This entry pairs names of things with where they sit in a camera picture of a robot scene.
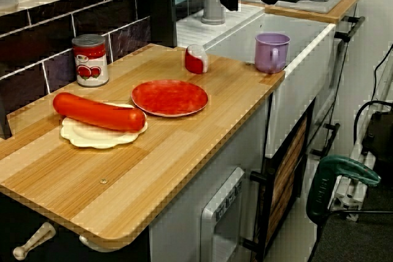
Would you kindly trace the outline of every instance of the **white plate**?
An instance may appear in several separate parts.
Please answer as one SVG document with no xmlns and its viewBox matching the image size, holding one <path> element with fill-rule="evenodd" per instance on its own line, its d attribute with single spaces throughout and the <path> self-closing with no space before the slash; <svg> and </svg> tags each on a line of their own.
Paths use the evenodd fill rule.
<svg viewBox="0 0 393 262">
<path fill-rule="evenodd" d="M 129 104 L 107 104 L 111 106 L 133 108 L 133 106 Z M 65 139 L 68 139 L 76 147 L 110 148 L 118 144 L 133 142 L 138 138 L 138 135 L 145 132 L 146 129 L 147 122 L 142 130 L 136 133 L 131 133 L 104 129 L 66 117 L 63 120 L 63 127 L 60 131 L 60 135 Z"/>
</svg>

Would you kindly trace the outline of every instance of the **gray carpet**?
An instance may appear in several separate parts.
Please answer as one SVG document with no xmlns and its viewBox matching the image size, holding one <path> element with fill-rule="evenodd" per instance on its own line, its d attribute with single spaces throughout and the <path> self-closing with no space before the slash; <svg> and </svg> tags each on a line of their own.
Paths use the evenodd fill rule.
<svg viewBox="0 0 393 262">
<path fill-rule="evenodd" d="M 393 210 L 393 185 L 369 188 L 363 209 Z M 357 223 L 332 215 L 311 261 L 393 261 L 393 215 L 359 215 Z"/>
</svg>

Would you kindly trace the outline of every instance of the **mug handle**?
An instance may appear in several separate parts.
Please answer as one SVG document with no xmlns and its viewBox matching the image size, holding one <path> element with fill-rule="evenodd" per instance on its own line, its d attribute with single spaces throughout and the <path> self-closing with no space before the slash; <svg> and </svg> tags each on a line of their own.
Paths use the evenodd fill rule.
<svg viewBox="0 0 393 262">
<path fill-rule="evenodd" d="M 271 65 L 272 68 L 277 68 L 277 64 L 278 64 L 278 49 L 273 48 L 271 50 Z"/>
</svg>

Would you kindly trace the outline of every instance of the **red plate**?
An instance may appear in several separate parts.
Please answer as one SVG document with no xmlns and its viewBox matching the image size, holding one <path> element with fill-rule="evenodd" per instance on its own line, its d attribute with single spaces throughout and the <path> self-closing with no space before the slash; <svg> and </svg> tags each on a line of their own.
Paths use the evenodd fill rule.
<svg viewBox="0 0 393 262">
<path fill-rule="evenodd" d="M 178 80 L 156 80 L 138 85 L 131 97 L 145 112 L 162 117 L 180 117 L 203 109 L 206 92 L 194 84 Z"/>
</svg>

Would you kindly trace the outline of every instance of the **jar lid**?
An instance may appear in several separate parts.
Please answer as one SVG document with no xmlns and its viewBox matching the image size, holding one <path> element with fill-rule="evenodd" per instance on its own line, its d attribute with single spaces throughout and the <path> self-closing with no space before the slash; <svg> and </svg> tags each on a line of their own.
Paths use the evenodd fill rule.
<svg viewBox="0 0 393 262">
<path fill-rule="evenodd" d="M 72 39 L 72 44 L 79 47 L 94 47 L 105 43 L 105 37 L 97 34 L 84 34 Z"/>
</svg>

